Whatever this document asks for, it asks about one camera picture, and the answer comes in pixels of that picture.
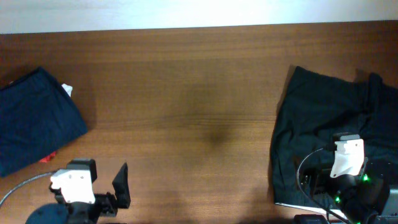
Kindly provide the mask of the navy blue shorts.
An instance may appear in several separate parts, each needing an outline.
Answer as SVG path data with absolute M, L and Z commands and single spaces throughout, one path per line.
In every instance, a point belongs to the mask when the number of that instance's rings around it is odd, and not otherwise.
M 1 89 L 1 177 L 38 162 L 87 131 L 63 86 L 36 68 Z

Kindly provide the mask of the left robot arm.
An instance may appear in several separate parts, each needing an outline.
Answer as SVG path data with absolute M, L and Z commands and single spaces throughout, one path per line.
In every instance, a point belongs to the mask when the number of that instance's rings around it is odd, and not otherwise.
M 124 163 L 112 181 L 114 193 L 96 194 L 93 183 L 97 179 L 93 159 L 74 159 L 66 168 L 50 177 L 50 191 L 56 203 L 36 209 L 27 223 L 89 224 L 100 217 L 115 217 L 119 209 L 128 209 L 131 196 L 128 186 L 128 166 Z

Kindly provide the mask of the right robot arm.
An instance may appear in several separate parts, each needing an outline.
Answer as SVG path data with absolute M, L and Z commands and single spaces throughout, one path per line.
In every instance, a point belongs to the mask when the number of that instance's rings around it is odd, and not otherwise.
M 306 163 L 297 167 L 299 191 L 328 215 L 343 223 L 397 223 L 397 164 L 365 158 Z

